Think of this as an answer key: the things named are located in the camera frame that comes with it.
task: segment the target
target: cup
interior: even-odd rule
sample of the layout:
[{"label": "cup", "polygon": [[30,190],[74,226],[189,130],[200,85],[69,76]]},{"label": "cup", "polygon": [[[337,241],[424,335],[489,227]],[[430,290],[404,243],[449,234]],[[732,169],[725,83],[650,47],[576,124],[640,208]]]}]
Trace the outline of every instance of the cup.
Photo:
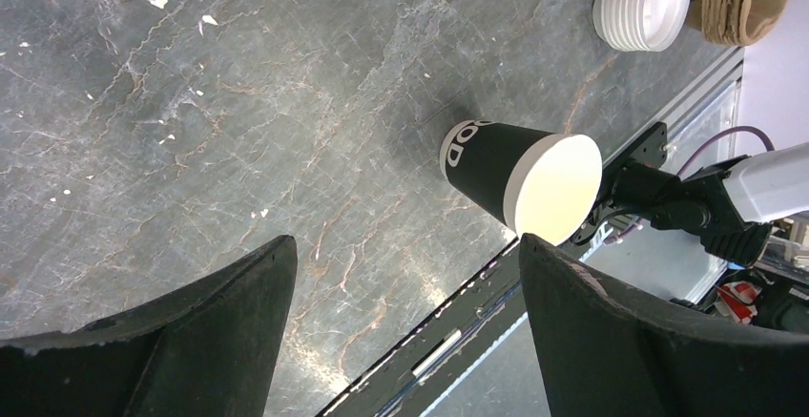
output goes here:
[{"label": "cup", "polygon": [[601,152],[591,138],[484,120],[452,128],[440,165],[452,186],[508,229],[554,245],[579,229],[601,184]]}]

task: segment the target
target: marble countertop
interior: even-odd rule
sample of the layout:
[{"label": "marble countertop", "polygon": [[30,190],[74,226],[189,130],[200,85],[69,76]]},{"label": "marble countertop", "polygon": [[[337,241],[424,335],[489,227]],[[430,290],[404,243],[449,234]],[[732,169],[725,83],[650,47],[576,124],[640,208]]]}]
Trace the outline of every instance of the marble countertop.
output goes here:
[{"label": "marble countertop", "polygon": [[620,146],[720,53],[592,0],[0,0],[0,337],[73,330],[295,236],[267,412],[328,403],[505,243],[442,180],[466,118]]}]

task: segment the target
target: purple cable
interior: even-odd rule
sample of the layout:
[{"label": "purple cable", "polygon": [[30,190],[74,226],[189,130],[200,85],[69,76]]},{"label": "purple cable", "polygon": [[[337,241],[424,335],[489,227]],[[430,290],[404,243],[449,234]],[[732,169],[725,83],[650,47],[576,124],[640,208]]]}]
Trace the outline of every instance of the purple cable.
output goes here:
[{"label": "purple cable", "polygon": [[[687,171],[688,168],[691,167],[692,164],[694,164],[694,161],[696,161],[697,158],[699,158],[703,153],[705,153],[705,150],[707,150],[708,147],[717,143],[721,138],[736,133],[750,133],[758,137],[761,140],[761,143],[764,144],[764,149],[766,149],[766,151],[768,152],[772,152],[776,149],[776,146],[773,145],[773,140],[759,128],[754,126],[734,126],[733,128],[728,128],[724,131],[721,131],[715,136],[706,140],[705,143],[703,143],[699,148],[697,148],[694,154],[691,155],[691,157],[689,157],[687,161],[685,161],[685,164],[683,164],[680,170],[677,171],[677,176],[682,177],[682,175],[685,174],[685,171]],[[640,221],[641,219],[637,218],[636,221],[634,223],[631,223],[630,227],[628,227],[624,232],[611,238],[606,238],[604,240],[604,244],[612,245],[614,243],[621,243],[629,234],[632,234],[634,231],[637,231],[643,227],[640,224]]]}]

